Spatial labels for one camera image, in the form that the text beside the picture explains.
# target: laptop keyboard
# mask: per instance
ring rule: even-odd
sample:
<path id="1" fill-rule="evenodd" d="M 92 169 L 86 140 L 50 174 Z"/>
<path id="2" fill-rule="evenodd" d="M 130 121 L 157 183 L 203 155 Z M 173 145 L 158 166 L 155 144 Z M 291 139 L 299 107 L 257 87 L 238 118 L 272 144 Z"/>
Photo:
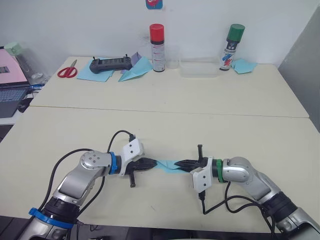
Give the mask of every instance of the laptop keyboard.
<path id="1" fill-rule="evenodd" d="M 25 94 L 25 89 L 0 90 L 0 103 L 20 101 Z"/>

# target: beige table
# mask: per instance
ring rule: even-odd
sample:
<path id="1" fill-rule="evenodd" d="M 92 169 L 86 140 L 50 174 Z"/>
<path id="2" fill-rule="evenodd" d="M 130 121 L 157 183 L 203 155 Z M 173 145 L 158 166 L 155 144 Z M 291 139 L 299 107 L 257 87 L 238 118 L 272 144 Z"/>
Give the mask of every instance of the beige table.
<path id="1" fill-rule="evenodd" d="M 89 57 L 77 59 L 81 70 Z M 59 78 L 54 74 L 32 106 L 130 110 L 169 113 L 226 114 L 308 118 L 277 68 L 258 65 L 253 73 L 221 71 L 215 78 L 184 78 L 177 69 L 150 71 L 141 78 L 118 82 L 116 71 L 107 82 Z"/>
<path id="2" fill-rule="evenodd" d="M 308 118 L 230 116 L 30 107 L 0 144 L 0 215 L 28 217 L 38 207 L 50 172 L 65 153 L 78 148 L 105 151 L 114 132 L 135 133 L 145 155 L 158 160 L 242 156 L 267 174 L 319 222 L 319 134 Z M 127 136 L 116 138 L 118 153 Z M 56 172 L 53 189 L 79 161 L 81 153 L 66 159 Z M 269 232 L 258 209 L 238 214 L 220 207 L 202 215 L 198 195 L 188 173 L 166 174 L 161 169 L 136 173 L 136 188 L 128 177 L 107 177 L 95 202 L 80 216 L 87 224 L 228 232 Z M 224 198 L 226 185 L 207 191 L 208 207 Z M 96 192 L 96 181 L 91 196 Z M 235 184 L 230 194 L 246 193 Z M 231 205 L 239 207 L 242 200 Z"/>

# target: spray can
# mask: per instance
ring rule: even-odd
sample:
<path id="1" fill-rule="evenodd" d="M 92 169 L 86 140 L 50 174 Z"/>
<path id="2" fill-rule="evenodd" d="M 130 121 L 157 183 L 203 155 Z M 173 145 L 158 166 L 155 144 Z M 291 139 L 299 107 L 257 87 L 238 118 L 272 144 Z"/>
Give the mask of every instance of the spray can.
<path id="1" fill-rule="evenodd" d="M 238 43 L 240 43 L 245 26 L 241 24 L 232 24 L 226 37 L 226 46 L 220 58 L 220 70 L 227 71 L 231 67 L 231 62 Z"/>
<path id="2" fill-rule="evenodd" d="M 161 24 L 152 24 L 150 29 L 150 41 L 152 51 L 152 68 L 155 72 L 165 70 L 165 27 Z"/>

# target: blue ring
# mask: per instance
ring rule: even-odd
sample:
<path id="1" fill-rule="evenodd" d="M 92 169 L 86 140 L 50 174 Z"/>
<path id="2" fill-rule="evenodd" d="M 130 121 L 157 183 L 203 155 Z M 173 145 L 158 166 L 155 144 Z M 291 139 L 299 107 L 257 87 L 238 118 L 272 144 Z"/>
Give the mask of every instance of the blue ring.
<path id="1" fill-rule="evenodd" d="M 118 169 L 116 156 L 113 151 L 110 152 L 110 155 L 111 155 L 111 159 L 112 159 L 112 164 L 111 164 L 111 170 L 110 170 L 109 174 L 115 174 L 116 170 Z"/>
<path id="2" fill-rule="evenodd" d="M 57 226 L 57 227 L 60 227 L 63 229 L 72 229 L 72 227 L 74 226 L 73 223 L 57 221 L 57 220 L 54 220 L 50 217 L 47 217 L 47 216 L 43 215 L 41 212 L 39 212 L 38 209 L 36 209 L 35 207 L 30 209 L 29 215 L 35 216 L 37 219 L 39 219 L 47 224 L 51 224 L 53 226 Z"/>

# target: laptop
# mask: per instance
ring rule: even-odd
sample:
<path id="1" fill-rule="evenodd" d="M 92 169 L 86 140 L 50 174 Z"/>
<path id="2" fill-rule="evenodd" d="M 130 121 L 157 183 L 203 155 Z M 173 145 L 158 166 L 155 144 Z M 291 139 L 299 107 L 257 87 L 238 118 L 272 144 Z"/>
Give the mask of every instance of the laptop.
<path id="1" fill-rule="evenodd" d="M 0 47 L 0 118 L 11 118 L 30 87 L 16 60 Z"/>

